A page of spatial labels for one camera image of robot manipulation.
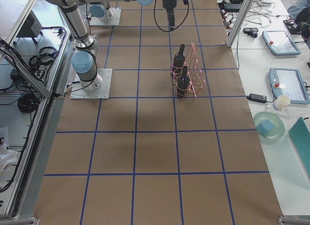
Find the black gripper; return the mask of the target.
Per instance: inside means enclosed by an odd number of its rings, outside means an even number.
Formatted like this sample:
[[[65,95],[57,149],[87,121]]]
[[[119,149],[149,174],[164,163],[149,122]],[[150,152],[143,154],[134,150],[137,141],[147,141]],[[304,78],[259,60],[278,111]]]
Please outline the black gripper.
[[[164,9],[167,10],[168,25],[170,27],[175,26],[174,8],[177,6],[177,0],[162,0]]]

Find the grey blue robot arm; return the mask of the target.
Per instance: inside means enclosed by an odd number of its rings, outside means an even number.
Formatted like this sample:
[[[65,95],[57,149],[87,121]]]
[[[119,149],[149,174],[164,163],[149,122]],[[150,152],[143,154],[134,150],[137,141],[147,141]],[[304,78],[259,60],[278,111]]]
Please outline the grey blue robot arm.
[[[114,16],[114,12],[111,9],[110,2],[90,3],[89,12],[93,17],[98,18],[101,21],[107,22]]]
[[[100,85],[97,66],[96,52],[98,44],[96,40],[87,31],[86,25],[79,12],[79,4],[95,4],[100,8],[105,9],[104,3],[114,1],[131,2],[136,1],[139,4],[146,6],[150,5],[154,0],[45,0],[50,4],[58,6],[61,13],[69,26],[70,31],[75,39],[77,53],[72,57],[71,63],[79,76],[82,89],[91,90]]]

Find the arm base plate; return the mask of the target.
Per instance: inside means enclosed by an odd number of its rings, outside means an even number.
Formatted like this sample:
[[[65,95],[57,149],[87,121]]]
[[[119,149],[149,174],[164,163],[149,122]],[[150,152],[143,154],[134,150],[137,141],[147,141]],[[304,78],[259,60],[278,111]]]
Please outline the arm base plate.
[[[91,21],[90,25],[93,27],[109,27],[119,26],[121,8],[109,8],[106,10],[104,7],[91,7]]]
[[[70,99],[72,100],[94,100],[109,98],[110,85],[112,79],[112,69],[98,69],[97,77],[94,82],[88,87],[82,89],[87,85],[86,82],[82,84],[77,83],[73,85]]]

